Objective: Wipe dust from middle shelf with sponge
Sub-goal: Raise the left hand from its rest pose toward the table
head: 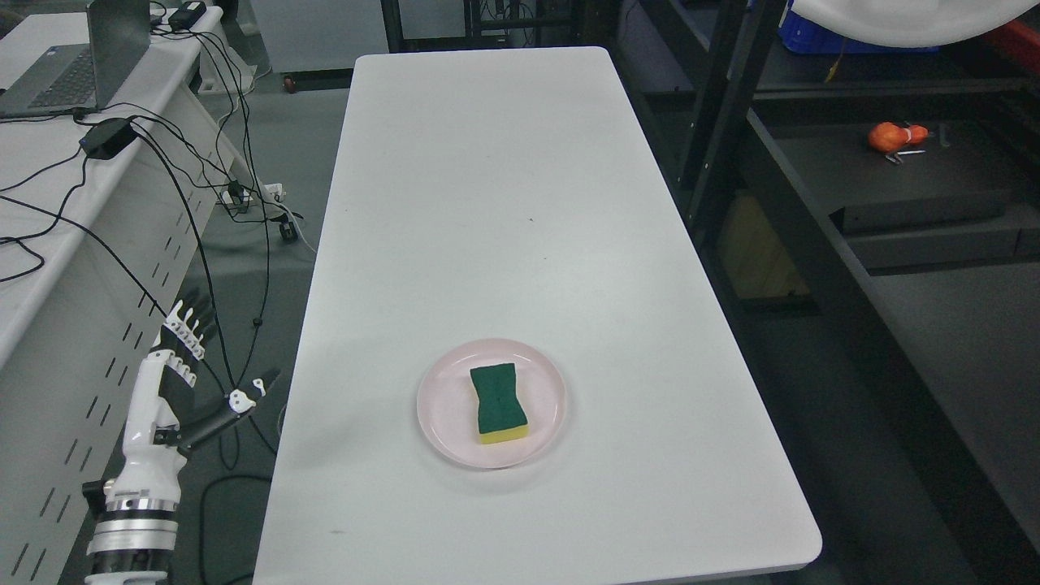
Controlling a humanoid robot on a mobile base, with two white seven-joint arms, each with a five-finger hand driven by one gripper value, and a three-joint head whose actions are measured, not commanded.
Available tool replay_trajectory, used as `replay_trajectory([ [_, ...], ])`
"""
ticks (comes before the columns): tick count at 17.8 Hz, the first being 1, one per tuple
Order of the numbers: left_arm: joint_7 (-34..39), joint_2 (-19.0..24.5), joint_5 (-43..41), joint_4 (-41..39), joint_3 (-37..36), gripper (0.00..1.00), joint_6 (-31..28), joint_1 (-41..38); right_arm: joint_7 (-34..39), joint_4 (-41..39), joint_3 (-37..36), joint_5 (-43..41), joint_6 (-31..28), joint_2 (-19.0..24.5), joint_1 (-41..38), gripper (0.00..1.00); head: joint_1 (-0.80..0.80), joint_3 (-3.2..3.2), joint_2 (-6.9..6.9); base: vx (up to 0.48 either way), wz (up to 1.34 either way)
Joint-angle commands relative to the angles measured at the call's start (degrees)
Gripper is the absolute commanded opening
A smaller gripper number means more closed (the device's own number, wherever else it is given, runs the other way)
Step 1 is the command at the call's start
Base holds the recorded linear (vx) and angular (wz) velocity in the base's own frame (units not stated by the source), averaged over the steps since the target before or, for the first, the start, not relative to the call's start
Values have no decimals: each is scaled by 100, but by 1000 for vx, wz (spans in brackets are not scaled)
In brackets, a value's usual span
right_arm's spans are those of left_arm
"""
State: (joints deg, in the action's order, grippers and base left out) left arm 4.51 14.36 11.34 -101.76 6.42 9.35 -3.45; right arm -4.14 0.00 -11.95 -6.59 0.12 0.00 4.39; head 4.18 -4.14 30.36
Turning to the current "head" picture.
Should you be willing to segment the white robotic left hand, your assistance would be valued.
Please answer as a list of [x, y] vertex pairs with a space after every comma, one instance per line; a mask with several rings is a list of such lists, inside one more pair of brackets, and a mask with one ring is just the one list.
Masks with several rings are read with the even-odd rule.
[[134, 509], [175, 511], [180, 473], [198, 448], [251, 415], [281, 378], [274, 367], [193, 410], [198, 367], [216, 317], [208, 297], [175, 301], [138, 367], [123, 427], [125, 461], [115, 478], [102, 482], [97, 513]]

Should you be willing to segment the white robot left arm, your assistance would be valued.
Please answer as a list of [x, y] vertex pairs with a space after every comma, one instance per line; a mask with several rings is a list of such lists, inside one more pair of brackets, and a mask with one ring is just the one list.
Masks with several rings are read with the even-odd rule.
[[97, 514], [85, 584], [170, 584], [177, 504], [155, 497], [116, 500]]

